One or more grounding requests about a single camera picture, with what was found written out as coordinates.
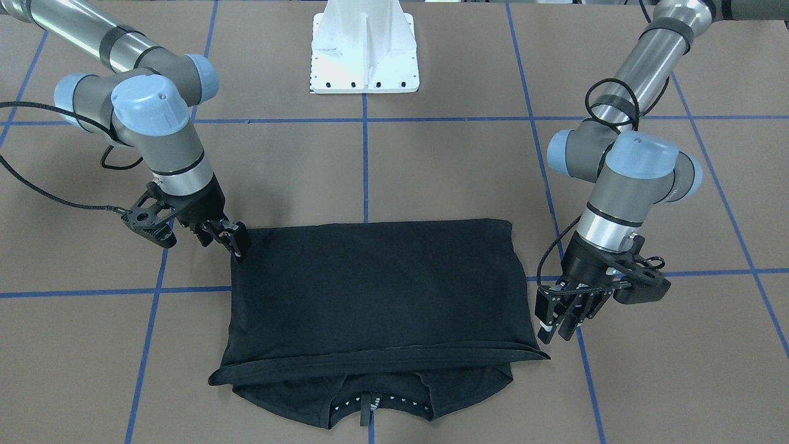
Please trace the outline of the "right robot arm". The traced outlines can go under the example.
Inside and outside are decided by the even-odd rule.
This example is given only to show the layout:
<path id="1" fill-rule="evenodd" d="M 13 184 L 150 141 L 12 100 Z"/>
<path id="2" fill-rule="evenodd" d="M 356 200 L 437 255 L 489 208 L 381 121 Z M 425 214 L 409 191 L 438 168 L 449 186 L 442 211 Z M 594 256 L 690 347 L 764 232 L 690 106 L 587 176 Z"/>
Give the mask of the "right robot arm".
<path id="1" fill-rule="evenodd" d="M 105 205 L 153 244 L 176 243 L 171 220 L 189 228 L 201 245 L 223 245 L 236 262 L 251 240 L 242 222 L 224 212 L 225 197 L 191 108 L 214 98 L 219 76 L 200 54 L 178 56 L 85 1 L 3 1 L 2 14 L 61 36 L 112 70 L 109 76 L 65 76 L 52 110 L 113 146 L 141 155 L 153 180 L 129 208 Z"/>

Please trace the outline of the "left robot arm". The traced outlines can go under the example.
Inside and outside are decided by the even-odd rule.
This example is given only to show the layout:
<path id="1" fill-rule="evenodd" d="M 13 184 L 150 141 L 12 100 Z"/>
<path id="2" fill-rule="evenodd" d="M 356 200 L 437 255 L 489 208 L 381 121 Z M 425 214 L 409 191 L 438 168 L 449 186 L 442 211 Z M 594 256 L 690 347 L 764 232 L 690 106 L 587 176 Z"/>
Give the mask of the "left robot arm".
<path id="1" fill-rule="evenodd" d="M 584 96 L 588 113 L 577 128 L 550 139 L 550 168 L 594 188 L 580 216 L 566 229 L 555 284 L 538 285 L 538 339 L 570 340 L 608 300 L 656 302 L 671 283 L 664 261 L 645 258 L 640 230 L 656 204 L 687 199 L 701 186 L 701 164 L 676 144 L 640 130 L 659 101 L 674 67 L 694 40 L 716 22 L 787 20 L 786 1 L 659 1 L 633 51 L 612 78 Z"/>

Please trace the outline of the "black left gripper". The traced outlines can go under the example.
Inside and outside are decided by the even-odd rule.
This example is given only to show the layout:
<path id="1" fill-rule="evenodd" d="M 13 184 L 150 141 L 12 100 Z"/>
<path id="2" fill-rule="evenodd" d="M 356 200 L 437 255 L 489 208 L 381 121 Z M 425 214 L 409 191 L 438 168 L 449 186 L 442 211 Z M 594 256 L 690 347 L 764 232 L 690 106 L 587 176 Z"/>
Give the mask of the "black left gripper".
<path id="1" fill-rule="evenodd" d="M 569 341 L 584 320 L 593 318 L 615 290 L 628 289 L 628 281 L 615 283 L 608 270 L 617 260 L 628 260 L 629 251 L 609 251 L 591 244 L 580 233 L 572 235 L 561 262 L 560 290 L 541 285 L 536 292 L 534 314 L 540 321 L 536 337 L 548 345 L 558 335 Z M 583 294 L 563 294 L 586 289 Z"/>

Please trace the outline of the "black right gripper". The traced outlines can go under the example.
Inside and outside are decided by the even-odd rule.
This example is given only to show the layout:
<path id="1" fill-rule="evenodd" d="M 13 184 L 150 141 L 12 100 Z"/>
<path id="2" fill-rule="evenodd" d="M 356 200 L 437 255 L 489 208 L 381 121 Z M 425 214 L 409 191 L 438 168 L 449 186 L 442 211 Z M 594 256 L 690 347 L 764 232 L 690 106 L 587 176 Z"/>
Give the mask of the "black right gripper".
<path id="1" fill-rule="evenodd" d="M 175 196 L 176 219 L 182 227 L 192 231 L 201 225 L 211 240 L 223 245 L 231 253 L 234 262 L 241 264 L 253 243 L 242 222 L 231 223 L 227 220 L 225 203 L 219 180 L 211 178 L 197 193 Z"/>

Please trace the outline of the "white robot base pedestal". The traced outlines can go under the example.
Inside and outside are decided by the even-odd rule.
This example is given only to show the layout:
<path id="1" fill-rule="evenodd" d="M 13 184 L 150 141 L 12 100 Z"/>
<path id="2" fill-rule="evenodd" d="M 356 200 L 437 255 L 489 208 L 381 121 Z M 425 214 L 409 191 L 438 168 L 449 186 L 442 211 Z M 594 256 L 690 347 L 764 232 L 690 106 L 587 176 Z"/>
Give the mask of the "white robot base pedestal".
<path id="1" fill-rule="evenodd" d="M 398 1 L 328 1 L 313 17 L 313 94 L 399 94 L 420 88 L 414 17 Z"/>

